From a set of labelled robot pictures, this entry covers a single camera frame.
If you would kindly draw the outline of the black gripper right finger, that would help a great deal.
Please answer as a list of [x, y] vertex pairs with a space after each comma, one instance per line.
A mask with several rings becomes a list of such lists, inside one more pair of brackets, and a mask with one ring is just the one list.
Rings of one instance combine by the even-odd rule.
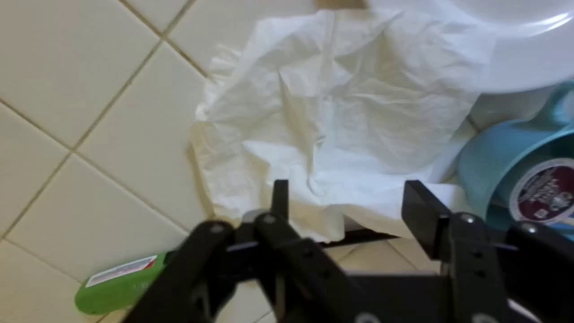
[[556, 230], [531, 221], [497, 230], [448, 210], [416, 179], [404, 185], [402, 219], [441, 262], [456, 323], [574, 323], [574, 242]]

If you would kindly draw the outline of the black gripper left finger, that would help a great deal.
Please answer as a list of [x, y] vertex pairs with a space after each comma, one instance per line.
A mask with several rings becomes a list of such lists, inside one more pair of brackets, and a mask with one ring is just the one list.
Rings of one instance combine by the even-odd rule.
[[238, 228], [199, 224], [124, 323], [215, 323], [237, 285], [255, 280], [278, 323], [382, 323], [368, 294], [312, 239], [289, 224], [289, 181], [271, 208]]

